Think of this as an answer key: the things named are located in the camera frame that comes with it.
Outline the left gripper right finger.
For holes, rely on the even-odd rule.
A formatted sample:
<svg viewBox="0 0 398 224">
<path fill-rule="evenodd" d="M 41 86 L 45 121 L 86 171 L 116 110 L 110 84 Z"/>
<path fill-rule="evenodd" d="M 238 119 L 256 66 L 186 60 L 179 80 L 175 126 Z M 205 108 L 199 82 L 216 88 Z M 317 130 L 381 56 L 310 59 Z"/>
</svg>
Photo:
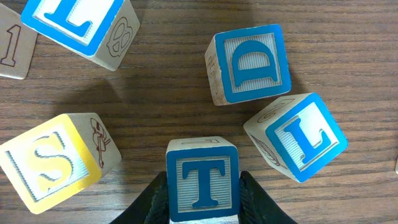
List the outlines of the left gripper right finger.
<svg viewBox="0 0 398 224">
<path fill-rule="evenodd" d="M 297 224 L 273 201 L 248 171 L 241 172 L 239 186 L 241 203 L 238 220 L 240 224 Z"/>
</svg>

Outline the blue T block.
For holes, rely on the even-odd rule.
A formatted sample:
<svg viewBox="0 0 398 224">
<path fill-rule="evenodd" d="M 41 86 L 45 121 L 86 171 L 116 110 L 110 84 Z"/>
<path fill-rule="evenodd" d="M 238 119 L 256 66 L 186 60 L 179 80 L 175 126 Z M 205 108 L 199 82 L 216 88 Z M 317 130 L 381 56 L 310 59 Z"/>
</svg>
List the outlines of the blue T block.
<svg viewBox="0 0 398 224">
<path fill-rule="evenodd" d="M 237 215 L 239 156 L 220 136 L 174 139 L 165 154 L 173 222 Z"/>
</svg>

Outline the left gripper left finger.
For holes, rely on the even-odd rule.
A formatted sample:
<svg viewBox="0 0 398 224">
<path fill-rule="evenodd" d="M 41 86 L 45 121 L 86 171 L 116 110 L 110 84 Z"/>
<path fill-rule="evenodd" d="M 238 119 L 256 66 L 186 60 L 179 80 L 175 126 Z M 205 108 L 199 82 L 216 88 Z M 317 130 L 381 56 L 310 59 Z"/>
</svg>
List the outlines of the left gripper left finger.
<svg viewBox="0 0 398 224">
<path fill-rule="evenodd" d="M 110 224 L 169 224 L 167 173 L 160 172 L 135 201 Z"/>
</svg>

